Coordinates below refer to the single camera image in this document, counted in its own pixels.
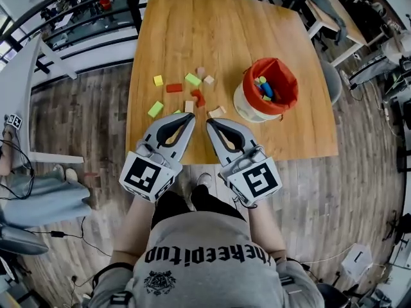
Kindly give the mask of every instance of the green block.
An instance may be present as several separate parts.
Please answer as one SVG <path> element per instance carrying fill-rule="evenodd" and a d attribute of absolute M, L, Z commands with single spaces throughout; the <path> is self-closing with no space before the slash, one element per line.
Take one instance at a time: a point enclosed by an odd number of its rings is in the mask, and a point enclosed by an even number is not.
<path fill-rule="evenodd" d="M 163 107 L 164 105 L 162 103 L 160 103 L 159 101 L 156 101 L 147 114 L 151 117 L 156 117 Z"/>
<path fill-rule="evenodd" d="M 195 75 L 192 75 L 191 73 L 188 73 L 186 75 L 186 80 L 190 82 L 192 85 L 195 85 L 196 87 L 198 87 L 201 83 L 201 80 L 197 78 Z"/>

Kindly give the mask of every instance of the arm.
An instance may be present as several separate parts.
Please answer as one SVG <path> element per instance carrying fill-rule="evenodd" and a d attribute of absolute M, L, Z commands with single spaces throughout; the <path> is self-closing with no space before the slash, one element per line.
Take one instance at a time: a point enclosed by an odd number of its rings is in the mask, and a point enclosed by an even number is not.
<path fill-rule="evenodd" d="M 14 128 L 6 126 L 3 132 L 4 141 L 12 141 L 14 137 Z M 13 150 L 6 142 L 1 147 L 2 155 L 0 157 L 0 176 L 8 176 L 12 170 L 13 164 Z"/>
<path fill-rule="evenodd" d="M 285 258 L 286 245 L 267 200 L 249 209 L 251 239 L 273 258 Z"/>
<path fill-rule="evenodd" d="M 111 264 L 126 262 L 134 265 L 146 251 L 154 209 L 153 203 L 134 198 L 114 241 Z"/>

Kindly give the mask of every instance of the jeans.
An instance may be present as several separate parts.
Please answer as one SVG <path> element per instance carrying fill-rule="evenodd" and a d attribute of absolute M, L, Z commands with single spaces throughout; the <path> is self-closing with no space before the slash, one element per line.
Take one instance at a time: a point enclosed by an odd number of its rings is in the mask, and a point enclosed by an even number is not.
<path fill-rule="evenodd" d="M 213 195 L 210 195 L 206 185 L 199 185 L 193 189 L 193 192 L 191 193 L 191 201 L 197 211 L 216 212 L 244 220 L 241 213 L 234 207 L 220 201 Z M 152 229 L 164 219 L 188 212 L 192 211 L 188 208 L 183 197 L 171 191 L 165 192 L 157 202 L 157 207 L 155 208 L 152 220 Z"/>

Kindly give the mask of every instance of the black chair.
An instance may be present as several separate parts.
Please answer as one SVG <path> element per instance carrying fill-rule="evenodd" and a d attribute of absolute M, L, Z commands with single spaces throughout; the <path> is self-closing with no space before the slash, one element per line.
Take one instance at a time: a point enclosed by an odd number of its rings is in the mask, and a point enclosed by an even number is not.
<path fill-rule="evenodd" d="M 325 283 L 318 283 L 317 289 L 320 291 L 322 297 L 324 298 L 325 308 L 347 307 L 349 303 L 348 297 L 343 295 L 335 287 Z"/>

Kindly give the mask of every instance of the shoe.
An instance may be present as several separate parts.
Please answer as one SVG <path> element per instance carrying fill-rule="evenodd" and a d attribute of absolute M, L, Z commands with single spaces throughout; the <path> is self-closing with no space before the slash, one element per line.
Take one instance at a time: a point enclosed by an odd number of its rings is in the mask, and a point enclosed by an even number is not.
<path fill-rule="evenodd" d="M 68 182 L 78 182 L 77 172 L 74 169 L 66 170 L 66 180 Z"/>
<path fill-rule="evenodd" d="M 348 74 L 347 73 L 345 73 L 345 71 L 344 70 L 340 70 L 340 76 L 341 76 L 341 79 L 342 79 L 342 81 L 344 82 L 344 84 L 347 86 L 347 87 L 351 87 L 351 83 L 350 83 L 350 81 L 349 81 L 349 77 L 348 77 Z"/>
<path fill-rule="evenodd" d="M 210 189 L 212 181 L 213 177 L 209 173 L 203 173 L 198 177 L 196 185 L 205 185 L 208 189 Z"/>
<path fill-rule="evenodd" d="M 53 171 L 58 171 L 60 178 L 64 181 L 66 180 L 66 176 L 64 174 L 64 168 L 61 164 L 56 164 L 53 168 Z"/>

